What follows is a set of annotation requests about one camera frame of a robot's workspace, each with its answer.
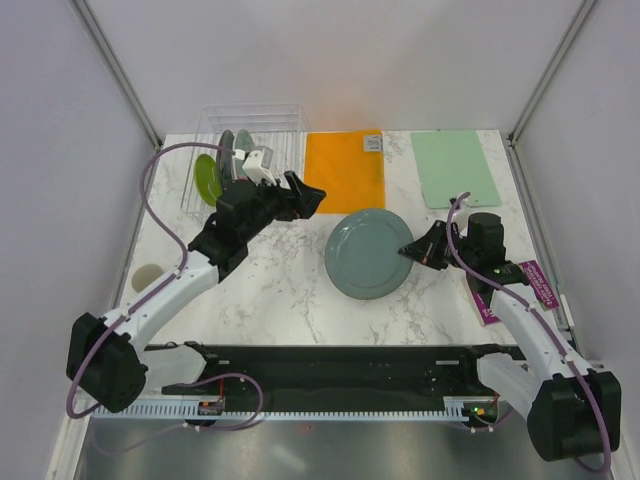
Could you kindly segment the grey-blue plate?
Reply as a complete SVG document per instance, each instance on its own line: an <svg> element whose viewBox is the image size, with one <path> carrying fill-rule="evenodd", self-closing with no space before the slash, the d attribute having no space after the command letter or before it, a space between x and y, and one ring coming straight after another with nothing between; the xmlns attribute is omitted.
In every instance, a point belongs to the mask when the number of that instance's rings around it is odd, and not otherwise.
<svg viewBox="0 0 640 480"><path fill-rule="evenodd" d="M397 290L413 262L399 250L413 235L397 214L379 208L359 210L333 229L324 253L332 284L356 300L376 300Z"/></svg>

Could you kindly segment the dark blue glazed plate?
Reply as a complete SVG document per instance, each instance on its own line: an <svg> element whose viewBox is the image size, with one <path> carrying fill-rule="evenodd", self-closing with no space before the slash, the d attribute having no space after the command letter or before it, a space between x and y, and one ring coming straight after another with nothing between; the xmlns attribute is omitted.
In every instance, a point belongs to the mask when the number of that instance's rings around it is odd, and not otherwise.
<svg viewBox="0 0 640 480"><path fill-rule="evenodd" d="M219 140L216 163L221 187L225 190L233 182L233 146L234 134L225 130Z"/></svg>

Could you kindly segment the lime green plate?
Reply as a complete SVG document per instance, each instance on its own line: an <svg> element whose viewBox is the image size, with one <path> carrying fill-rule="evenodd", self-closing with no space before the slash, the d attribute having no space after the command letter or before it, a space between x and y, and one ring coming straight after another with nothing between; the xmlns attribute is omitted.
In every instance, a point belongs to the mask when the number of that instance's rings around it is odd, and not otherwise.
<svg viewBox="0 0 640 480"><path fill-rule="evenodd" d="M201 154L195 160L194 183L202 200L215 207L222 194L221 181L216 161L208 154Z"/></svg>

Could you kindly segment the red and teal plate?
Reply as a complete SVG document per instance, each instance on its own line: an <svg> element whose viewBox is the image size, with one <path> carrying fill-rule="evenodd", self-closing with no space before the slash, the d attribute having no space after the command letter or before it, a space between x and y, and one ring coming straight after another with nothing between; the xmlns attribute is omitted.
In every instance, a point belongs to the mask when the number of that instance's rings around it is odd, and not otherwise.
<svg viewBox="0 0 640 480"><path fill-rule="evenodd" d="M256 145L254 143L253 138L251 137L251 134L247 130L241 129L237 133L234 141L234 148L233 148L233 150L235 151L233 155L233 167L234 167L236 180L248 179L243 170L243 163L247 155L252 150L255 150L256 148L260 148L261 146L263 145Z"/></svg>

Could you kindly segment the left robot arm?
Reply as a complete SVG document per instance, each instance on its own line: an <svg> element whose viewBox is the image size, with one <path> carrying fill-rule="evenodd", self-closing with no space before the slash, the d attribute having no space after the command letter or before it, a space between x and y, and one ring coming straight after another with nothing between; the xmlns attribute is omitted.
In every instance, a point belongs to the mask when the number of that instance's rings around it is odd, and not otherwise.
<svg viewBox="0 0 640 480"><path fill-rule="evenodd" d="M189 385L198 393L215 389L220 371L195 343L147 347L189 303L228 277L247 257L249 242L273 221L309 219L316 213L325 191L305 185L292 171L284 177L286 187L234 182L176 267L125 306L101 317L79 317L66 367L72 387L112 413L125 410L144 392L170 385Z"/></svg>

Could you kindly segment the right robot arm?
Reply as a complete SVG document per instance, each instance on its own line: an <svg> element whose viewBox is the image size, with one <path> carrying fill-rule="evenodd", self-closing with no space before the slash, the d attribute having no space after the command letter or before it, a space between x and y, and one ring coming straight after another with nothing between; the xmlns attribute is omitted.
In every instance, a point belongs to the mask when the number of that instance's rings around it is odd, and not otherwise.
<svg viewBox="0 0 640 480"><path fill-rule="evenodd" d="M400 255L434 270L466 273L479 297L516 340L525 364L492 348L463 363L458 381L467 392L487 387L526 421L535 450L546 461L600 453L606 464L620 445L621 385L599 371L547 319L523 269L509 261L504 227L493 213L474 213L461 233L455 221L437 221Z"/></svg>

